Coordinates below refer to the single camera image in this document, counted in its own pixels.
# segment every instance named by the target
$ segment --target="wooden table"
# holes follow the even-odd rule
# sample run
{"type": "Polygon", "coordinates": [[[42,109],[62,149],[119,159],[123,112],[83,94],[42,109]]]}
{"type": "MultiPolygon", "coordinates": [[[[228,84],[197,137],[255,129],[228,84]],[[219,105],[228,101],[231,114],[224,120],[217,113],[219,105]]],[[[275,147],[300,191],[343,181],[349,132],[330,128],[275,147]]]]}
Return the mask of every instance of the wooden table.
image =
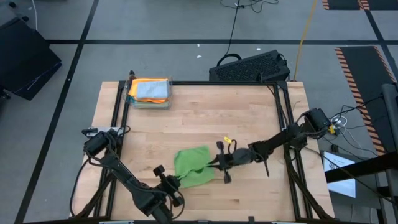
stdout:
{"type": "MultiPolygon", "coordinates": [[[[93,126],[109,126],[117,92],[117,82],[104,82],[99,93],[93,126]]],[[[298,118],[308,110],[303,83],[288,83],[293,114],[298,118]]],[[[123,105],[120,108],[120,122],[123,105]]],[[[152,170],[165,167],[174,174],[174,155],[190,147],[208,145],[218,153],[216,142],[224,136],[236,139],[238,147],[268,139],[280,131],[275,99],[266,86],[173,86],[169,110],[143,110],[130,106],[127,125],[131,132],[124,138],[121,161],[141,181],[151,186],[159,183],[152,170]]],[[[315,140],[308,147],[318,150],[315,140]]],[[[325,211],[334,216],[330,195],[318,155],[302,150],[303,167],[309,191],[325,211]]],[[[223,173],[198,187],[182,189],[186,201],[179,220],[293,221],[293,205],[282,147],[268,159],[270,176],[263,164],[248,164],[230,170],[232,183],[224,184],[223,173]]],[[[87,165],[81,173],[73,203],[80,211],[98,188],[101,169],[87,165]]],[[[305,216],[302,194],[298,190],[301,216],[305,216]]],[[[108,195],[104,195],[101,214],[108,195]]],[[[180,208],[174,208],[177,214],[180,208]]],[[[131,194],[118,182],[112,219],[147,220],[135,206],[131,194]]]]}

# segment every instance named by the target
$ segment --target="plastic container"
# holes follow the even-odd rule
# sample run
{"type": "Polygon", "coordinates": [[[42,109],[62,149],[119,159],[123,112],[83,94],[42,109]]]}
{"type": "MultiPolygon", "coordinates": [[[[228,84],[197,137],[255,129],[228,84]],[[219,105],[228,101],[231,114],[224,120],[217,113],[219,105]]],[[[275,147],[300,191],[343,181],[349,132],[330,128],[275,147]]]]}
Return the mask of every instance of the plastic container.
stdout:
{"type": "Polygon", "coordinates": [[[130,105],[132,105],[136,109],[169,109],[172,105],[172,78],[166,78],[169,81],[169,100],[165,103],[147,103],[147,102],[140,102],[134,99],[134,97],[128,95],[131,87],[130,80],[126,81],[126,85],[124,87],[123,98],[126,100],[130,105]]]}

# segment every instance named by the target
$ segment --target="concrete floor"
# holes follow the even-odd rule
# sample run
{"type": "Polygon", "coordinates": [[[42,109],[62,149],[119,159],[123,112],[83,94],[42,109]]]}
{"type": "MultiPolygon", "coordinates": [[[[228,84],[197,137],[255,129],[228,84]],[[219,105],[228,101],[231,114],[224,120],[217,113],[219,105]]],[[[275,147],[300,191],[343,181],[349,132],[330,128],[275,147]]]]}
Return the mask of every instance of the concrete floor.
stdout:
{"type": "MultiPolygon", "coordinates": [[[[224,0],[233,5],[235,0],[224,0]]],[[[34,25],[30,0],[16,1],[19,13],[34,25]]],[[[38,30],[47,40],[79,40],[93,0],[35,1],[38,30]]],[[[265,4],[260,14],[239,10],[234,39],[300,40],[312,0],[280,0],[265,4]]],[[[398,40],[396,11],[372,11],[386,40],[398,40]]],[[[99,0],[87,40],[223,39],[230,36],[234,10],[217,0],[99,0]]],[[[319,0],[309,40],[377,40],[364,11],[326,11],[319,0]]],[[[208,80],[208,69],[225,54],[226,44],[85,44],[72,80],[66,80],[77,44],[53,44],[63,66],[32,100],[17,96],[0,104],[0,220],[14,223],[27,184],[53,118],[62,87],[71,82],[25,222],[67,218],[73,181],[82,162],[80,131],[91,124],[101,82],[126,79],[133,69],[146,77],[172,76],[174,80],[208,80]]],[[[334,48],[344,45],[305,45],[298,80],[303,81],[310,107],[327,115],[343,104],[355,105],[334,48]]],[[[294,71],[298,45],[234,44],[230,52],[248,57],[269,50],[284,54],[294,71]]],[[[398,60],[398,46],[389,46],[398,60]]],[[[347,126],[363,125],[357,111],[346,116],[347,126]]],[[[365,128],[353,129],[363,148],[373,149],[365,128]]],[[[347,144],[333,142],[359,156],[371,157],[347,144]]],[[[319,142],[327,150],[327,142],[319,142]]],[[[333,202],[336,217],[349,220],[351,205],[333,202]]],[[[369,223],[369,209],[354,207],[352,221],[369,223]]],[[[376,223],[373,211],[372,223],[376,223]]]]}

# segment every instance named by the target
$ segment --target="green towel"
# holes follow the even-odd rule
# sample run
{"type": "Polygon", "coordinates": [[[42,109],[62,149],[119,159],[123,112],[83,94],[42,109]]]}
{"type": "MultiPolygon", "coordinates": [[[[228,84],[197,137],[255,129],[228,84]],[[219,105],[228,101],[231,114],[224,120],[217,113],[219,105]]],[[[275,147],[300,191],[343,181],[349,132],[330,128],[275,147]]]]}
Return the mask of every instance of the green towel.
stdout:
{"type": "Polygon", "coordinates": [[[215,178],[213,168],[206,167],[211,161],[208,146],[178,151],[174,157],[175,175],[180,178],[181,187],[205,184],[215,178]]]}

